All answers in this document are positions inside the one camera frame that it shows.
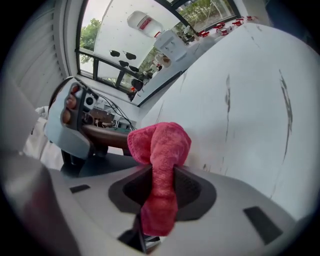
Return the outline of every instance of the window frame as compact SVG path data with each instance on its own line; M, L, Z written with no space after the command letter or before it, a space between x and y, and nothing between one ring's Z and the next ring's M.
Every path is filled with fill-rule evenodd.
M172 13L178 20L180 20L180 22L185 25L186 27L187 26L190 26L190 29L193 30L193 32L196 34L196 35L199 35L199 33L188 23L187 20L185 20L185 18L183 18L178 12L177 12L177 9L183 5L184 3L186 3L187 1L189 0L174 0L172 2L168 2L167 0L154 0L156 1L158 4L160 4L161 6L163 6L164 8L166 8L170 13ZM241 18L241 15L239 13L239 10L234 2L234 0L227 0L233 13L234 13L234 16L232 17L228 17L226 19L223 19L219 22L228 22L228 21L231 21L231 20L234 20L234 19L237 19L237 18ZM129 93L130 91L129 90L126 90L124 88L121 87L121 81L124 77L124 75L127 73L131 76L133 76L134 78L138 79L138 74L135 73L135 72L132 72L131 70L128 70L122 66L120 66L119 64L117 63L114 63L110 60L107 60L101 56L97 56L94 54L93 51L90 51L90 50L87 50L87 49L84 49L84 48L80 48L80 36L81 36L81 28L82 28L82 23L83 23L83 19L84 19L84 15L85 15L85 11L86 11L86 8L87 8L87 5L88 5L88 2L89 0L83 0L82 2L82 6L81 6L81 9L80 9L80 14L79 14L79 19L78 19L78 24L77 24L77 28L76 28L76 42L75 42L75 55L76 55L76 66L77 66L77 74L78 75L81 75L81 76L84 76L84 77L87 77L87 78L90 78L90 79L93 79L99 83L102 83L106 86L110 86L116 90L119 90L125 94ZM205 31L208 31L210 29L212 29L213 27L215 27L219 22L207 27L205 29ZM93 74L91 75L90 72L86 72L84 70L81 70L80 68L80 54L82 55L86 55L88 57L91 57L93 58ZM101 78L98 77L98 68L99 68L99 62L102 62L102 63L105 63L107 65L110 65L118 70L120 70L119 72L119 75L118 75L118 78L116 80L116 83L115 83L115 86L111 83L108 83L107 81L105 80L102 80Z

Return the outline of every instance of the finger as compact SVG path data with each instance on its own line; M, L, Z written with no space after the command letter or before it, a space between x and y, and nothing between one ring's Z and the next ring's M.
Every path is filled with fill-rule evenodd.
M79 85L75 85L74 87L72 87L71 93L75 94L77 91L79 91L79 89L80 89Z
M62 115L62 122L64 124L68 124L70 122L70 119L71 119L71 113L69 110L65 110L63 112L63 115Z
M73 96L73 95L70 95L70 96L68 97L68 99L66 100L66 107L67 107L68 109L73 110L73 109L76 107L76 105L77 105L77 99L76 99L76 97Z

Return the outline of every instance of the cable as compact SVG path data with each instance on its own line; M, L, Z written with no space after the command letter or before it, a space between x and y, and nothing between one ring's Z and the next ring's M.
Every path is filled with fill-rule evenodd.
M122 109L120 109L120 107L117 106L117 104L115 104L111 99L108 99L102 95L99 94L99 96L101 98L103 98L104 100L106 100L106 102L109 104L109 107L111 107L113 109L113 111L119 115L120 117L123 117L125 120L127 120L131 126L132 131L136 130L136 128L132 125L131 121L129 120L129 118L127 117L127 115L122 111ZM113 105L119 110L120 113L118 113L116 111L116 109L113 107Z

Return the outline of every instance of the red cloth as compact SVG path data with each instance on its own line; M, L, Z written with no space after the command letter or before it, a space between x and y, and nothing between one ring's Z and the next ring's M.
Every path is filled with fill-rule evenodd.
M130 132L127 142L137 162L152 164L152 190L141 209L143 233L167 236L178 211L173 167L186 161L191 139L179 124L161 122Z

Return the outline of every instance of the camera lens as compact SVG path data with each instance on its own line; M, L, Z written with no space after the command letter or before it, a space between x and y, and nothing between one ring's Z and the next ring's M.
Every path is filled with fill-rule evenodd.
M94 99L91 97L88 97L86 98L85 103L90 106L94 103Z

